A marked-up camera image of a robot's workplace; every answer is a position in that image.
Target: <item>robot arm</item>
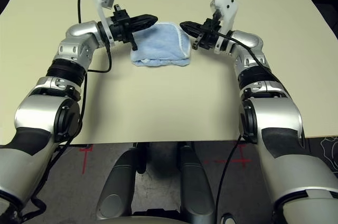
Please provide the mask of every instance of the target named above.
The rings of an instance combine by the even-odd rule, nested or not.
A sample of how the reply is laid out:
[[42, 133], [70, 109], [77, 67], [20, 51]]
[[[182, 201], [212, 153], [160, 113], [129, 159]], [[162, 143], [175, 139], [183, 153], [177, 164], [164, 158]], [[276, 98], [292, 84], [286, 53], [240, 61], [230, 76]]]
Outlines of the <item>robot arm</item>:
[[202, 25], [183, 22], [181, 28], [196, 38], [194, 49], [212, 48], [215, 53], [223, 51], [234, 58], [242, 101], [240, 131], [245, 140], [256, 145], [274, 203], [275, 223], [336, 223], [338, 180], [324, 162], [311, 156], [300, 144], [301, 114], [284, 86], [271, 73], [262, 52], [262, 39], [254, 34], [229, 30], [219, 42], [218, 31], [224, 29], [220, 20], [224, 19], [226, 26], [232, 26], [227, 19], [234, 18], [237, 6], [234, 6], [236, 10], [230, 11], [230, 16], [224, 16], [233, 2], [214, 0], [212, 5], [216, 4], [216, 7], [213, 6], [212, 19], [208, 18]]
[[25, 220], [21, 210], [48, 173], [55, 149], [79, 133], [81, 85], [95, 49], [123, 41], [130, 42], [135, 50], [132, 33], [157, 21], [152, 15], [130, 18], [118, 5], [114, 9], [114, 15], [104, 19], [109, 30], [102, 21], [77, 24], [67, 30], [46, 76], [38, 80], [17, 109], [16, 134], [0, 148], [1, 223]]

